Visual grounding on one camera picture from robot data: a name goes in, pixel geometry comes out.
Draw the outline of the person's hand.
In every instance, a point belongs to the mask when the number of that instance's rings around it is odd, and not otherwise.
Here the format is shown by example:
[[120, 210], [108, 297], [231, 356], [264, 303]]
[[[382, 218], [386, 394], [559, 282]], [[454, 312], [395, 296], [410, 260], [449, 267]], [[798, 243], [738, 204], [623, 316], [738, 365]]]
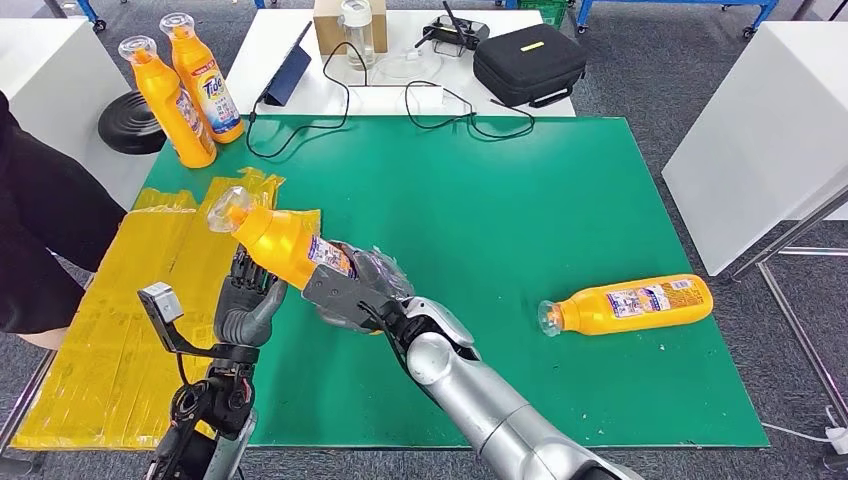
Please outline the person's hand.
[[18, 337], [37, 347], [57, 351], [61, 347], [67, 331], [67, 328], [58, 328], [39, 333], [18, 334]]

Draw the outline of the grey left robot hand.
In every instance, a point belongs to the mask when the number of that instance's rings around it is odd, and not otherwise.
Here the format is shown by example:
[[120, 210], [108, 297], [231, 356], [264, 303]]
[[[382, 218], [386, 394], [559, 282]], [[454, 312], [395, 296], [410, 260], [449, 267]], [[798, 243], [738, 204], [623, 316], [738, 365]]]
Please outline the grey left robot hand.
[[261, 347], [272, 335], [272, 318], [288, 283], [258, 265], [239, 244], [221, 285], [213, 322], [222, 343]]

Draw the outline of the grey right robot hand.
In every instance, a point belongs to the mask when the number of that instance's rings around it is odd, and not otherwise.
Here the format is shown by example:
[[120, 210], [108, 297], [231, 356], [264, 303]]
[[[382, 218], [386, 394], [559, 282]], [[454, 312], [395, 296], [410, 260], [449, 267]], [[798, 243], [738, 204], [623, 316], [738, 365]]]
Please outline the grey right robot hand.
[[350, 261], [355, 277], [341, 280], [340, 295], [352, 296], [355, 300], [368, 300], [376, 293], [393, 299], [407, 299], [415, 295], [415, 289], [396, 260], [379, 248], [360, 249], [342, 241], [331, 241]]

